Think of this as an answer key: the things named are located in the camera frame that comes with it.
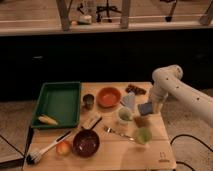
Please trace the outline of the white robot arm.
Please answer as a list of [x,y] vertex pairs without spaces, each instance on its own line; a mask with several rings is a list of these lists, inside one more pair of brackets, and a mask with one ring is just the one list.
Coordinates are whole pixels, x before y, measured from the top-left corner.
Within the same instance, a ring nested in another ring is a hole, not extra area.
[[171,94],[213,128],[213,98],[183,83],[182,76],[183,70],[179,65],[153,71],[154,84],[149,95],[153,112],[159,113],[168,94]]

